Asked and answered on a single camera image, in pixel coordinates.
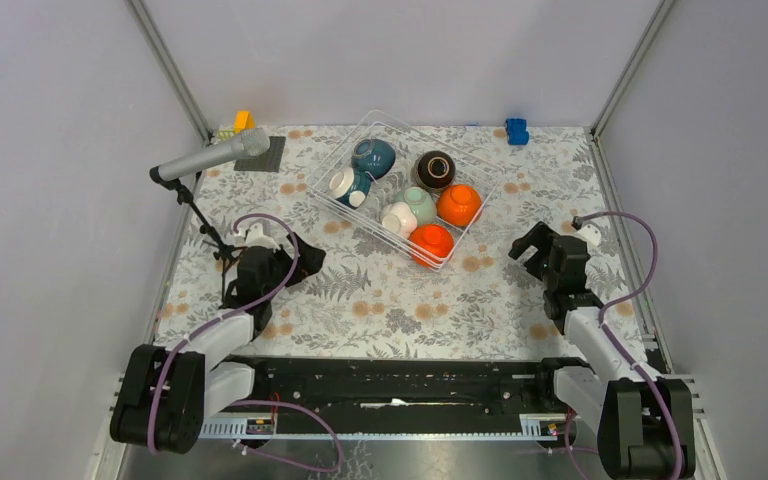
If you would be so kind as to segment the black microphone stand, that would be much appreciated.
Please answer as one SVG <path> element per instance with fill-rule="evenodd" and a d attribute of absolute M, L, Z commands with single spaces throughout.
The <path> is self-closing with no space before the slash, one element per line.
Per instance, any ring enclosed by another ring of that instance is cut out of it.
<path fill-rule="evenodd" d="M 222 292 L 225 292 L 227 273 L 234 264 L 236 260 L 235 253 L 240 250 L 240 247 L 227 244 L 223 240 L 219 231 L 210 223 L 207 217 L 196 205 L 192 191 L 179 179 L 171 181 L 169 189 L 176 192 L 177 203 L 180 205 L 189 206 L 192 212 L 198 218 L 200 222 L 199 232 L 212 240 L 211 245 L 216 249 L 216 251 L 213 253 L 213 256 L 216 260 L 221 262 L 221 290 Z"/>

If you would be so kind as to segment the yellow toy block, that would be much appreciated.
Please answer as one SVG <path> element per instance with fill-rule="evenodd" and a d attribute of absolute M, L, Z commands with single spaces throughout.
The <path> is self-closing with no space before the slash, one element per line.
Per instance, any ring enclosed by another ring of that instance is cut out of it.
<path fill-rule="evenodd" d="M 236 113 L 234 123 L 233 123 L 233 132 L 235 134 L 238 134 L 245 130 L 253 129 L 255 127 L 256 127 L 256 123 L 250 111 L 240 110 Z"/>

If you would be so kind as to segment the black gold-rimmed bowl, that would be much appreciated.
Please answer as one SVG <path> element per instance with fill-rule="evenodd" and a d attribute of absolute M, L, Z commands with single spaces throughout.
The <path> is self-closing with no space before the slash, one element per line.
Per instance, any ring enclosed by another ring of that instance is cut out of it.
<path fill-rule="evenodd" d="M 448 188 L 456 176 L 456 164 L 447 153 L 432 150 L 424 153 L 413 165 L 411 175 L 421 188 L 437 193 Z"/>

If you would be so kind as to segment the silver microphone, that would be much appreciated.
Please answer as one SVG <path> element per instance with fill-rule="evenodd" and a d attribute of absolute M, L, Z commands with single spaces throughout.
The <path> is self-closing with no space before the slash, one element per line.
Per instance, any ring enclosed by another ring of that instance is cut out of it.
<path fill-rule="evenodd" d="M 227 141 L 205 147 L 196 153 L 160 164 L 149 171 L 149 176 L 156 184 L 167 186 L 173 180 L 205 169 L 255 157 L 264 153 L 269 147 L 268 133 L 263 128 L 256 127 L 235 134 Z"/>

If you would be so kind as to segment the dark blue glazed bowl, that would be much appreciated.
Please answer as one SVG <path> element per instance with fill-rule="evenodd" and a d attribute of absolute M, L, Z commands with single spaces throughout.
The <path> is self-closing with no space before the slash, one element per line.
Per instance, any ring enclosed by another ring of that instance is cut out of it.
<path fill-rule="evenodd" d="M 394 148 L 386 141 L 368 138 L 353 148 L 351 165 L 374 180 L 380 180 L 390 172 L 396 161 Z"/>

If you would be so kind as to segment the orange bowl lower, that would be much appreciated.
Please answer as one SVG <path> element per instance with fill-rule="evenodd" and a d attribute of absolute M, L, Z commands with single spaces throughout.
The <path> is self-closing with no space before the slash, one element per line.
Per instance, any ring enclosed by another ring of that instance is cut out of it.
<path fill-rule="evenodd" d="M 444 227 L 427 224 L 417 227 L 408 237 L 414 245 L 412 259 L 426 268 L 439 268 L 454 249 L 454 238 Z"/>

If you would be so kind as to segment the light green toy block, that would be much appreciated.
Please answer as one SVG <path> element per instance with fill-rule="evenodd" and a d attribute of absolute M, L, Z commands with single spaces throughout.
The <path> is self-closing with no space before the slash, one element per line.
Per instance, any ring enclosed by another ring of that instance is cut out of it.
<path fill-rule="evenodd" d="M 234 136 L 234 131 L 231 129 L 219 129 L 216 131 L 216 137 L 220 141 L 227 141 Z"/>

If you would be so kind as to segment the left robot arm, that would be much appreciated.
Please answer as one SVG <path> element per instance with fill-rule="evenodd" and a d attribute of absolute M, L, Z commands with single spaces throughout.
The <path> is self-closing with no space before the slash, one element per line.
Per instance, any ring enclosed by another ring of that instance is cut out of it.
<path fill-rule="evenodd" d="M 268 381 L 227 358 L 265 329 L 276 293 L 322 268 L 324 250 L 296 234 L 286 238 L 291 251 L 251 227 L 233 262 L 236 277 L 206 326 L 171 347 L 143 344 L 133 350 L 110 421 L 112 440 L 183 454 L 207 417 L 234 401 L 248 411 L 267 404 Z"/>

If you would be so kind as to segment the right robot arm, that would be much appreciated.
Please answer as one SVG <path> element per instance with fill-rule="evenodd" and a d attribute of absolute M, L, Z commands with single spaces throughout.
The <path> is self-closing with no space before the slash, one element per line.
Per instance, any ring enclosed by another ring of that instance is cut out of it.
<path fill-rule="evenodd" d="M 557 412 L 565 405 L 597 436 L 597 451 L 612 479 L 688 479 L 695 473 L 692 394 L 631 354 L 606 321 L 609 304 L 587 286 L 588 242 L 544 222 L 513 241 L 509 255 L 543 285 L 546 316 L 584 356 L 538 379 L 535 402 Z"/>

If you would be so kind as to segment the teal and white bowl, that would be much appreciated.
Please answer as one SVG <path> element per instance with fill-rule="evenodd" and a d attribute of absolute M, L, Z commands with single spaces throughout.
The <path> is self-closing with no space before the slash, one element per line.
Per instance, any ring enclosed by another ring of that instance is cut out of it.
<path fill-rule="evenodd" d="M 338 203 L 351 209 L 359 208 L 366 200 L 372 179 L 355 167 L 337 171 L 328 182 L 328 194 Z"/>

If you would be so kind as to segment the orange bowl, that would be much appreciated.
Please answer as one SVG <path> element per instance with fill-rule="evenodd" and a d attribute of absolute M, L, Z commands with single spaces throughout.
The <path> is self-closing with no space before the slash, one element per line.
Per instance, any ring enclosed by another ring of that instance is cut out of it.
<path fill-rule="evenodd" d="M 455 184 L 446 188 L 437 200 L 440 218 L 457 227 L 467 227 L 482 207 L 480 194 L 470 185 Z"/>
<path fill-rule="evenodd" d="M 412 259 L 426 268 L 439 268 L 454 249 L 454 238 L 444 227 L 427 224 L 417 227 L 408 237 L 414 245 Z"/>

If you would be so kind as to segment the grey lego baseplate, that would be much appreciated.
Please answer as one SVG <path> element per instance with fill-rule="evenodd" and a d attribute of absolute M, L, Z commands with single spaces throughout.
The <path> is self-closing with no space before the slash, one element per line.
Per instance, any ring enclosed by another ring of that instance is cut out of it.
<path fill-rule="evenodd" d="M 270 147 L 264 153 L 251 158 L 244 158 L 234 163 L 234 170 L 238 172 L 269 172 L 280 171 L 284 148 L 285 136 L 270 136 Z"/>

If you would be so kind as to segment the blue toy block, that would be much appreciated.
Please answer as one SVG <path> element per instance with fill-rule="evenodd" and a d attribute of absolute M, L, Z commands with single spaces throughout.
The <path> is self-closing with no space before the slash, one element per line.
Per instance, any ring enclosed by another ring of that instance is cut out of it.
<path fill-rule="evenodd" d="M 524 118 L 507 118 L 505 132 L 507 143 L 512 146 L 525 146 L 530 141 L 528 123 Z"/>

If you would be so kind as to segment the orange bowl upper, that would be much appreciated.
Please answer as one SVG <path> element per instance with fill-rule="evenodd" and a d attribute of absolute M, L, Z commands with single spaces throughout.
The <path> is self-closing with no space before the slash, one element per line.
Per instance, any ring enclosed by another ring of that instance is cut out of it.
<path fill-rule="evenodd" d="M 455 184 L 446 188 L 437 200 L 440 218 L 457 227 L 467 227 L 482 207 L 480 194 L 470 185 Z"/>

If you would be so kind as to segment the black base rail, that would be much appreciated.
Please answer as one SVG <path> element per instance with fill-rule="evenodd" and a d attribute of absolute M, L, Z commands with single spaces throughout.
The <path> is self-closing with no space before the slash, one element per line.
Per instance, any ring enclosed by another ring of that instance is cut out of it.
<path fill-rule="evenodd" d="M 462 362 L 264 358 L 253 392 L 207 417 L 198 438 L 548 436 L 566 410 L 552 376 L 578 358 Z"/>

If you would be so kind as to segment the pale green bowl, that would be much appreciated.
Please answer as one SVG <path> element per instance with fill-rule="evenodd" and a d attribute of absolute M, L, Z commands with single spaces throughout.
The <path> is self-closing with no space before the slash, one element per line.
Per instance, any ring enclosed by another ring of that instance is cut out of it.
<path fill-rule="evenodd" d="M 394 197 L 395 202 L 406 203 L 417 219 L 417 225 L 432 224 L 437 219 L 437 206 L 431 194 L 417 186 L 407 187 Z"/>

